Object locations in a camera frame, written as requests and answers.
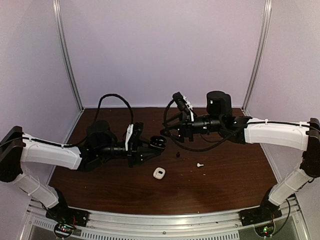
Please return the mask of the black earbud charging case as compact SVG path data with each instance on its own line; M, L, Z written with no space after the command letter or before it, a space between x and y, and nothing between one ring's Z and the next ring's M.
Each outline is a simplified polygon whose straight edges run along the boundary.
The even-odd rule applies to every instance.
M167 143L166 138L160 135L154 135L149 140L149 145L152 148L157 148L157 149L165 149L166 143Z

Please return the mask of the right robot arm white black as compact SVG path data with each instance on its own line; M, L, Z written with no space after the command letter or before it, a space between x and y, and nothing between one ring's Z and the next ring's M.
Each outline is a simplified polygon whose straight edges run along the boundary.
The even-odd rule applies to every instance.
M279 206L306 183L320 176L320 122L311 118L307 122L282 122L251 116L233 116L231 96L223 91L206 94L206 115L196 115L191 103L180 92L173 94L170 105L176 104L179 113L167 118L163 114L161 135L169 137L181 147L185 139L194 140L195 134L218 133L225 141L237 144L270 144L302 151L302 161L284 180L273 186L256 210L259 220L268 220Z

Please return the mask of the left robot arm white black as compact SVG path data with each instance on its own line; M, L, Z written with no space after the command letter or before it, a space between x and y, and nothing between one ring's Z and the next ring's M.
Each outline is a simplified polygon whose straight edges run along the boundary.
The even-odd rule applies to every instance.
M105 120L95 121L86 129L80 144L61 144L37 139L14 126L0 142L0 180L13 183L28 195L40 201L45 210L61 222L72 218L63 194L42 183L23 163L41 163L64 167L80 172L90 172L109 160L126 159L129 167L158 157L166 148L166 139L154 135L141 136L141 122L129 124L125 138L119 141Z

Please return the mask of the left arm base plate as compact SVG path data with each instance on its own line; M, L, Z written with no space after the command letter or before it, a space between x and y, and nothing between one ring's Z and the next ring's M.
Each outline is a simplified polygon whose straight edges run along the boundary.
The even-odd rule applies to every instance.
M46 209L45 216L60 224L67 224L72 227L86 227L89 212L70 207L53 207Z

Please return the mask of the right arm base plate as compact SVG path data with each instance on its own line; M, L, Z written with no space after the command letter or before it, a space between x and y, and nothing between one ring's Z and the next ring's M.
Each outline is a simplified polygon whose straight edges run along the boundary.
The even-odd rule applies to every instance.
M279 208L272 208L268 206L248 208L239 212L242 226L270 222L275 218L280 218L281 216L282 212Z

